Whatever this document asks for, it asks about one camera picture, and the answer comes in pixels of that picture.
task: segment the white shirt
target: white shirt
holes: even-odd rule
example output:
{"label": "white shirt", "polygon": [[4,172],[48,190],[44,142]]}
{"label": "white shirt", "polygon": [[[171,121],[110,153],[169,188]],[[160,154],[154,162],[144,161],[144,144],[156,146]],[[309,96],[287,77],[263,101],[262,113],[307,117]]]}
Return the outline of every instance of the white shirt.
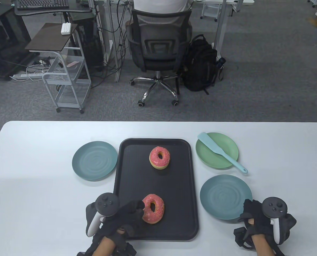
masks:
{"label": "white shirt", "polygon": [[190,0],[134,0],[134,9],[150,13],[177,13],[187,10],[188,2]]}

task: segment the light blue spatula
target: light blue spatula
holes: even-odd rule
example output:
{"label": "light blue spatula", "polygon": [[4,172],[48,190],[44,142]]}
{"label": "light blue spatula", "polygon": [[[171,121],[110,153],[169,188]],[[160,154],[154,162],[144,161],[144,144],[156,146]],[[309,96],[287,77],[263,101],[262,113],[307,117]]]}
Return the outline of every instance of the light blue spatula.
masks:
{"label": "light blue spatula", "polygon": [[206,145],[210,150],[212,150],[214,153],[218,155],[222,155],[225,157],[228,161],[230,161],[235,167],[237,167],[242,173],[247,174],[249,171],[242,166],[240,163],[235,161],[232,157],[227,155],[221,147],[218,146],[218,144],[215,143],[214,140],[211,139],[211,137],[208,136],[207,133],[200,133],[198,135],[198,139]]}

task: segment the hand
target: hand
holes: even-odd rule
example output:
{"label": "hand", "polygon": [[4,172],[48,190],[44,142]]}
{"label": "hand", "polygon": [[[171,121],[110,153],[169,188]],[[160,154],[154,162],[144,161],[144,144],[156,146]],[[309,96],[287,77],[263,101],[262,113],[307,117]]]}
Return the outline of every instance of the hand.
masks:
{"label": "hand", "polygon": [[244,221],[248,234],[272,234],[273,227],[270,219],[262,212],[262,204],[256,200],[246,199],[244,202],[244,212],[240,215],[240,220]]}
{"label": "hand", "polygon": [[123,230],[126,236],[133,236],[143,223],[143,209],[143,201],[131,201],[120,208],[115,215],[106,217],[100,230],[105,236],[111,236],[117,230]]}

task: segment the black backpack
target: black backpack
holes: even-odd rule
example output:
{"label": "black backpack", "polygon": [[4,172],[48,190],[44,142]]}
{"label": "black backpack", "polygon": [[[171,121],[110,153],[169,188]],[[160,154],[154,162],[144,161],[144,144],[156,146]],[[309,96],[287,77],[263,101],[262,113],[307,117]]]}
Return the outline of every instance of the black backpack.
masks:
{"label": "black backpack", "polygon": [[204,90],[214,85],[217,75],[222,72],[224,58],[217,61],[217,50],[206,41],[204,35],[197,35],[189,44],[188,52],[182,62],[179,75],[183,84],[191,91]]}

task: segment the pink frosted donut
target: pink frosted donut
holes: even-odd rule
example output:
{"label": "pink frosted donut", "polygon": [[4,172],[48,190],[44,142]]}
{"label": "pink frosted donut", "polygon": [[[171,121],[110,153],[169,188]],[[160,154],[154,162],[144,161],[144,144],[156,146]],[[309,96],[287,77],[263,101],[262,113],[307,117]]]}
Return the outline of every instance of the pink frosted donut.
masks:
{"label": "pink frosted donut", "polygon": [[154,168],[162,170],[166,168],[169,164],[170,153],[167,149],[163,147],[155,147],[150,152],[149,161]]}
{"label": "pink frosted donut", "polygon": [[[159,222],[164,213],[164,202],[162,198],[155,194],[149,194],[143,199],[143,202],[145,207],[143,209],[144,215],[142,219],[149,224]],[[150,208],[152,203],[155,205],[155,211],[152,211]]]}

